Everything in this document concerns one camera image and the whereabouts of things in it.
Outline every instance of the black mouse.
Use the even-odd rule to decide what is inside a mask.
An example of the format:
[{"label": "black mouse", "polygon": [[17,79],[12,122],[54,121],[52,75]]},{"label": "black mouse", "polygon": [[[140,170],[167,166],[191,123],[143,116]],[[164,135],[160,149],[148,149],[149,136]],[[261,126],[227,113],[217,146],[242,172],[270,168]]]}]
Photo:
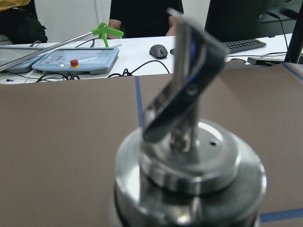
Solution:
[{"label": "black mouse", "polygon": [[168,52],[163,45],[157,44],[151,47],[150,55],[155,59],[164,59],[166,58]]}]

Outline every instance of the blue tape line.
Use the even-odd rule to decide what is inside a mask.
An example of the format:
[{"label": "blue tape line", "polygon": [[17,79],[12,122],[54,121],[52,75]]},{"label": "blue tape line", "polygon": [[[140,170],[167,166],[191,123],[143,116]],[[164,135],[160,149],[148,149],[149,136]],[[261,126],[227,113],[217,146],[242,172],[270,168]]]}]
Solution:
[{"label": "blue tape line", "polygon": [[293,73],[296,77],[298,77],[300,80],[303,81],[303,77],[300,76],[296,71],[294,71],[292,68],[290,68],[288,65],[286,65],[284,62],[282,63],[282,65],[288,69],[291,73]]},{"label": "blue tape line", "polygon": [[142,107],[139,76],[135,76],[134,80],[135,80],[136,96],[137,96],[138,122],[139,122],[139,127],[142,127],[143,126],[143,122],[142,122],[143,107]]},{"label": "blue tape line", "polygon": [[267,214],[260,214],[261,223],[281,221],[293,218],[303,218],[303,209],[285,210]]}]

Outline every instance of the screw hole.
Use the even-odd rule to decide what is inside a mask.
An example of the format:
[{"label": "screw hole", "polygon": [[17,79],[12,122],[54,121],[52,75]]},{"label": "screw hole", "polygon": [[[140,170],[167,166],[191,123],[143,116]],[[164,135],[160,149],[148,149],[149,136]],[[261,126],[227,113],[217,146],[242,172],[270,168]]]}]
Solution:
[{"label": "screw hole", "polygon": [[217,143],[215,141],[210,141],[210,145],[217,146]]}]

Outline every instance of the black cable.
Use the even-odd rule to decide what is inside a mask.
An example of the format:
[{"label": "black cable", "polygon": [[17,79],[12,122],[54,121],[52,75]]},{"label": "black cable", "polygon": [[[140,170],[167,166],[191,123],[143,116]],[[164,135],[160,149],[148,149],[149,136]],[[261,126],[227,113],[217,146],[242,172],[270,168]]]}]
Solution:
[{"label": "black cable", "polygon": [[266,57],[266,56],[270,56],[270,55],[273,55],[273,57],[285,56],[286,52],[265,53],[265,54],[261,55],[261,58]]},{"label": "black cable", "polygon": [[88,42],[90,42],[90,41],[92,41],[92,44],[91,44],[90,47],[94,47],[94,46],[95,46],[95,40],[96,40],[96,39],[98,39],[98,38],[94,38],[94,39],[90,39],[90,40],[88,40],[88,41],[85,41],[84,43],[81,43],[81,44],[79,44],[78,46],[76,46],[76,48],[77,48],[77,47],[80,47],[80,46],[82,46],[83,44],[86,44],[86,43],[88,43]]},{"label": "black cable", "polygon": [[227,55],[226,57],[262,57],[262,55]]},{"label": "black cable", "polygon": [[281,24],[281,28],[282,28],[282,31],[283,31],[283,35],[284,35],[284,39],[285,39],[285,43],[286,43],[286,48],[287,48],[287,52],[288,52],[288,43],[287,43],[287,39],[286,39],[286,34],[285,34],[285,31],[284,31],[284,27],[283,27],[283,23],[282,23],[282,20],[281,20],[281,18],[277,15],[277,14],[274,14],[274,13],[268,13],[270,16],[272,16],[272,17],[274,17],[274,18],[276,18],[276,19],[278,19],[279,21],[280,21],[280,24]]},{"label": "black cable", "polygon": [[148,63],[151,63],[151,62],[159,62],[161,63],[165,69],[167,70],[167,73],[170,73],[169,70],[167,69],[167,67],[159,60],[152,60],[152,61],[148,61],[142,65],[140,65],[138,68],[136,68],[134,71],[132,72],[129,72],[128,69],[124,69],[123,73],[120,74],[120,73],[113,73],[113,74],[110,74],[107,78],[110,78],[110,77],[113,77],[113,76],[119,76],[119,77],[124,77],[124,76],[133,76],[133,73],[136,72],[138,69],[140,69],[142,66],[148,64]]},{"label": "black cable", "polygon": [[26,79],[39,79],[39,78],[25,77],[25,76],[22,76],[22,75],[20,75],[18,73],[10,72],[10,71],[7,71],[7,70],[4,70],[4,72],[11,73],[11,74],[14,74],[16,76],[23,77],[23,78],[26,78]]},{"label": "black cable", "polygon": [[71,72],[69,72],[69,71],[66,72],[66,78],[67,78],[67,80],[75,79],[75,78],[80,79],[80,77],[78,75],[72,75]]},{"label": "black cable", "polygon": [[40,78],[38,78],[38,80],[36,81],[36,83],[39,83],[41,81],[47,81],[50,78],[44,78],[44,77],[46,77],[48,75],[53,75],[53,74],[59,74],[62,77],[61,78],[51,78],[51,79],[64,79],[64,78],[66,78],[66,76],[63,73],[60,73],[60,72],[48,72],[48,73],[42,75]]},{"label": "black cable", "polygon": [[33,47],[35,44],[41,44],[41,43],[42,42],[40,40],[36,40],[30,45],[30,47]]}]

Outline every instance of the white desk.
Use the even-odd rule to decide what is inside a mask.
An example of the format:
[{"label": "white desk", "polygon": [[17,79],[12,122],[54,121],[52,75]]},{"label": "white desk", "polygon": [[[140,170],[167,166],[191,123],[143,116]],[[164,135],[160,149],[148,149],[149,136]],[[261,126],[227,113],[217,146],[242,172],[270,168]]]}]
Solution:
[{"label": "white desk", "polygon": [[[291,39],[291,34],[287,35],[288,42]],[[259,40],[267,43],[266,47],[258,48],[255,50],[249,50],[239,53],[231,54],[232,56],[237,56],[235,58],[241,58],[247,60],[247,56],[239,57],[239,55],[263,55],[265,53],[270,52],[286,52],[286,44],[284,37],[282,35],[278,35],[273,38],[260,38]],[[84,41],[78,41],[72,44],[69,44],[65,47],[75,47],[81,44]],[[155,44],[162,44],[166,47],[168,52],[174,48],[175,45],[175,37],[174,36],[165,36],[165,37],[148,37],[148,38],[132,38],[132,39],[116,39],[108,41],[110,47],[118,47],[119,57],[113,66],[112,70],[108,74],[102,75],[80,75],[81,79],[92,79],[92,78],[106,78],[108,75],[112,73],[122,73],[125,68],[128,68],[129,71],[133,71],[143,63],[147,61],[154,60],[153,57],[149,55],[150,48]],[[39,46],[49,47],[54,43],[48,44],[40,44]],[[82,45],[82,47],[89,47],[91,42]],[[97,40],[95,43],[95,47],[104,47],[103,40]],[[227,57],[226,61],[229,61],[233,57]],[[168,53],[166,59],[161,60],[163,64],[169,69],[171,73],[173,73],[174,69],[174,56]],[[166,69],[158,62],[152,62],[147,65],[144,65],[142,68],[137,70],[134,75],[152,75],[152,74],[165,74],[167,73]],[[42,75],[34,73],[33,71],[23,74],[25,77],[30,78],[39,78]],[[20,83],[32,83],[35,82],[36,79],[25,79],[10,73],[1,73],[0,74],[0,83],[3,84],[20,84]]]}]

